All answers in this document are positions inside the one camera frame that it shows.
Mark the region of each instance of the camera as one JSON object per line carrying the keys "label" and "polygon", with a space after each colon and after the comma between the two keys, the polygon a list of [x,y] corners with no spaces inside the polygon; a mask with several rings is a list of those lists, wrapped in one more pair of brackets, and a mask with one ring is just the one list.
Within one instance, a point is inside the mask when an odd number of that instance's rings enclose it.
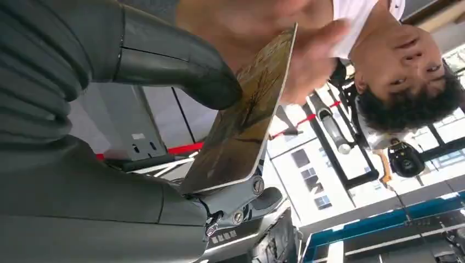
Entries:
{"label": "camera", "polygon": [[401,177],[415,177],[426,167],[420,153],[410,144],[398,139],[391,141],[388,157],[391,170]]}

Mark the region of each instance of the white t-shirt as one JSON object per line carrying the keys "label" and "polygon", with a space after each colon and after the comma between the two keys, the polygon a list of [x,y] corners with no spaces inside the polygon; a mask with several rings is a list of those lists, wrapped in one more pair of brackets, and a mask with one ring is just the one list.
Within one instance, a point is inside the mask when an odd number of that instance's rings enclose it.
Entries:
{"label": "white t-shirt", "polygon": [[[371,10],[378,0],[333,0],[334,20],[349,19],[349,34],[337,44],[333,55],[337,58],[348,59],[357,38],[359,37]],[[400,20],[405,9],[405,0],[391,0],[390,12]]]}

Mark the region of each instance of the glass window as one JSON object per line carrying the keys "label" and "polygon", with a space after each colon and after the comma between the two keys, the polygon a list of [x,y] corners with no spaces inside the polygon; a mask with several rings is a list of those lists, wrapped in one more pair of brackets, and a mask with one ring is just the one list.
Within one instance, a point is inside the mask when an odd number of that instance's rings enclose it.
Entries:
{"label": "glass window", "polygon": [[308,179],[310,177],[314,177],[316,175],[316,172],[315,172],[315,169],[310,168],[308,170],[305,170],[305,171],[301,172],[301,174],[302,174],[302,177],[305,180],[305,179]]}
{"label": "glass window", "polygon": [[318,179],[319,179],[318,176],[312,176],[305,180],[305,183],[308,186],[308,190],[311,191],[313,188],[315,188],[316,183],[318,182]]}
{"label": "glass window", "polygon": [[318,210],[323,210],[332,207],[330,199],[327,196],[318,197],[314,201],[316,206],[318,207]]}
{"label": "glass window", "polygon": [[308,156],[303,149],[293,152],[291,155],[299,168],[310,163],[310,160],[308,160]]}

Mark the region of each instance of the black metal frame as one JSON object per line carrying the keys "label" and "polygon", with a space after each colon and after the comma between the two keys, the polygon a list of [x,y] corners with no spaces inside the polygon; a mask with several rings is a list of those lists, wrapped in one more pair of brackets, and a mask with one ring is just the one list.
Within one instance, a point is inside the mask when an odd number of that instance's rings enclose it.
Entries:
{"label": "black metal frame", "polygon": [[[443,60],[443,62],[444,62],[445,67],[449,68],[446,61]],[[351,80],[348,79],[348,80],[346,80],[344,82],[341,82],[341,84],[344,85],[344,84],[348,84],[350,82],[351,82]],[[333,101],[337,101],[337,99],[336,99],[334,93],[331,91],[331,89],[329,90],[329,94],[330,94],[331,98],[333,99]],[[339,95],[339,99],[341,100],[342,105],[344,105],[347,108],[347,104],[348,104],[347,103],[347,98],[344,96],[343,92],[341,92],[341,94]],[[310,116],[310,115],[313,114],[313,111],[311,110],[310,105],[308,105],[308,104],[305,104],[304,106],[302,106],[302,109],[304,110],[304,112],[305,112],[305,114],[307,116]],[[337,105],[337,110],[341,114],[342,119],[344,120],[344,123],[348,127],[352,137],[357,138],[358,136],[357,136],[357,134],[356,134],[350,120],[345,115],[345,113],[343,112],[340,105]],[[368,166],[370,167],[371,170],[369,172],[367,172],[365,174],[362,174],[360,176],[357,176],[355,178],[348,179],[347,175],[344,172],[344,169],[341,166],[341,163],[337,159],[336,154],[335,154],[334,150],[332,149],[332,147],[331,147],[331,145],[330,145],[324,131],[322,130],[321,126],[319,125],[318,121],[316,119],[312,119],[312,120],[310,120],[310,125],[311,125],[313,131],[315,132],[316,137],[320,140],[321,146],[324,149],[324,151],[326,152],[326,154],[327,154],[327,156],[328,156],[328,158],[329,158],[329,160],[330,160],[330,162],[331,162],[331,164],[333,166],[333,169],[336,172],[336,175],[338,176],[338,178],[340,179],[342,185],[344,186],[346,192],[349,189],[352,189],[352,188],[355,188],[357,186],[363,185],[363,184],[365,184],[367,182],[378,180],[379,172],[378,172],[378,170],[376,170],[373,163],[371,162],[371,160],[370,160],[365,148],[361,144],[362,142],[360,142],[360,140],[356,139],[354,143],[356,143],[358,145],[358,147],[360,148],[360,151],[361,151],[363,157],[365,158],[365,160],[366,160],[366,162],[367,162],[367,164],[368,164]],[[450,153],[453,153],[453,152],[456,152],[456,151],[459,151],[459,150],[465,148],[465,137],[462,137],[462,138],[450,141],[448,143],[445,143],[444,140],[442,139],[442,137],[440,136],[440,134],[438,133],[438,131],[436,130],[436,128],[434,127],[434,125],[431,124],[431,125],[428,126],[428,128],[431,131],[431,133],[433,134],[433,136],[435,137],[435,139],[438,142],[439,146],[421,153],[421,157],[423,158],[423,160],[425,162],[431,161],[432,159],[436,159],[436,158],[439,158],[441,156],[448,155]]]}

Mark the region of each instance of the wall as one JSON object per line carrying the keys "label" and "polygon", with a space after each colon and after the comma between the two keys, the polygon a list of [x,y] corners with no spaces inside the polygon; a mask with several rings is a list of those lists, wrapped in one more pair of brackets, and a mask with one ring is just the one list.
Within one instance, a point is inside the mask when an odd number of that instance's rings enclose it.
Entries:
{"label": "wall", "polygon": [[460,24],[450,23],[433,32],[443,54],[465,43],[465,22]]}

